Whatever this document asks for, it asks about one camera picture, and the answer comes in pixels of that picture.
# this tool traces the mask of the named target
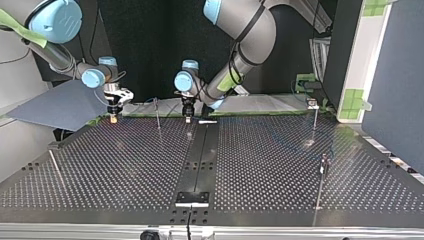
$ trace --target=wire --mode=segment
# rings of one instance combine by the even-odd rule
[[[188,221],[187,221],[187,240],[191,240],[191,231],[190,231],[190,221],[191,221],[191,210],[192,208],[190,208],[190,213],[188,214]]]
[[[324,94],[325,94],[325,98],[327,98],[328,99],[328,101],[330,101],[330,98],[328,97],[328,94],[327,94],[327,91],[325,91],[325,88],[324,88],[324,84],[322,83],[322,79],[320,79],[320,77],[319,77],[319,75],[318,75],[318,64],[317,64],[317,61],[316,61],[316,52],[315,52],[315,47],[314,47],[314,40],[315,40],[315,25],[316,25],[316,21],[317,21],[317,16],[318,16],[318,10],[319,10],[319,6],[321,5],[321,0],[318,0],[317,1],[317,6],[316,6],[316,8],[315,8],[315,13],[314,13],[314,20],[313,20],[313,22],[312,22],[312,58],[314,59],[313,60],[313,62],[314,62],[314,67],[315,67],[315,69],[316,69],[316,72],[317,72],[317,74],[316,74],[316,78],[318,79],[318,82],[321,84],[321,89],[322,89],[322,91],[324,92]],[[331,105],[333,105],[333,107],[334,107],[334,109],[337,111],[337,108],[336,108],[336,106],[333,104],[333,103],[331,103]]]
[[[93,44],[94,44],[94,38],[95,38],[95,36],[96,36],[96,30],[97,30],[97,22],[99,21],[99,12],[100,12],[100,8],[99,8],[99,6],[97,6],[97,8],[96,8],[97,10],[96,10],[96,20],[94,21],[94,27],[93,27],[93,34],[92,34],[92,36],[91,36],[91,41],[90,41],[90,48],[89,48],[89,53],[90,53],[90,57],[91,57],[91,59],[96,63],[96,64],[98,64],[97,63],[97,61],[96,61],[96,59],[93,57]]]
[[[112,82],[109,82],[109,83],[116,83],[119,80],[121,80],[123,77],[125,77],[125,75],[127,75],[127,71],[122,71],[118,74],[118,77],[116,79],[114,79]]]
[[[71,54],[71,52],[64,46],[64,45],[59,45],[60,47],[62,47],[66,54],[68,54],[68,57],[71,59],[71,63],[69,64],[69,66],[66,69],[63,70],[59,70],[59,69],[54,69],[55,72],[66,75],[68,72],[73,71],[72,73],[72,80],[76,79],[77,76],[77,61],[75,60],[75,57]]]
[[[240,71],[238,70],[236,63],[235,63],[235,60],[234,60],[237,44],[239,44],[239,43],[235,42],[232,49],[231,49],[230,59],[228,60],[228,71],[230,72],[231,80],[233,81],[233,83],[236,84],[236,85],[241,85],[243,83],[244,79],[241,76]],[[234,78],[233,69],[237,74],[238,81]]]
[[[12,120],[12,121],[9,121],[9,122],[7,122],[7,123],[5,123],[5,124],[3,124],[3,125],[0,125],[0,128],[5,127],[5,126],[7,126],[7,125],[9,125],[9,124],[11,124],[11,123],[14,123],[14,122],[16,122],[16,121],[18,121],[18,120],[17,120],[17,119],[14,119],[14,120]]]
[[[25,53],[25,55],[24,55],[24,56],[22,56],[22,57],[20,57],[20,58],[17,58],[17,59],[14,59],[14,60],[5,61],[5,62],[0,62],[0,64],[7,64],[7,63],[13,63],[13,62],[20,61],[20,60],[22,60],[22,59],[26,58],[26,57],[29,55],[29,52],[31,52],[31,50],[30,50],[30,49],[28,49],[28,51]]]
[[[303,101],[303,100],[301,100],[300,98],[298,98],[297,96],[296,96],[296,93],[294,92],[294,88],[293,88],[293,83],[294,83],[294,85],[296,85],[296,81],[292,81],[291,83],[290,83],[290,88],[291,88],[291,90],[292,90],[292,93],[293,93],[293,96],[299,101],[299,102],[302,102],[302,103],[305,103],[305,104],[307,104],[307,102],[306,102],[306,98],[307,98],[307,96],[306,96],[306,92],[304,92],[304,94],[305,94],[305,101]]]

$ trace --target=green tape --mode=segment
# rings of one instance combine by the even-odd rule
[[[236,71],[232,68],[231,72],[233,73],[233,78],[231,77],[230,72],[227,73],[227,76],[221,81],[221,83],[218,85],[217,89],[221,92],[228,92],[231,88],[234,88],[237,86],[236,83],[240,83],[240,78],[238,77]]]
[[[366,0],[364,12],[362,16],[364,17],[374,17],[374,16],[383,16],[384,9],[388,4],[387,0]]]
[[[346,89],[339,118],[358,119],[363,108],[363,95],[363,89]]]
[[[3,9],[0,9],[0,25],[13,29],[21,37],[40,45],[42,48],[46,47],[47,40],[43,35],[26,29]]]

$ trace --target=black curtain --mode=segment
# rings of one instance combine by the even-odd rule
[[[330,17],[336,0],[322,0]],[[101,0],[113,55],[126,70],[123,85],[136,102],[151,97],[175,97],[173,79],[184,59],[200,63],[200,75],[210,81],[226,64],[232,39],[203,15],[201,0]],[[264,65],[248,74],[245,86],[253,93],[290,92],[299,73],[311,73],[311,25],[295,10],[271,10],[277,22],[277,43]]]

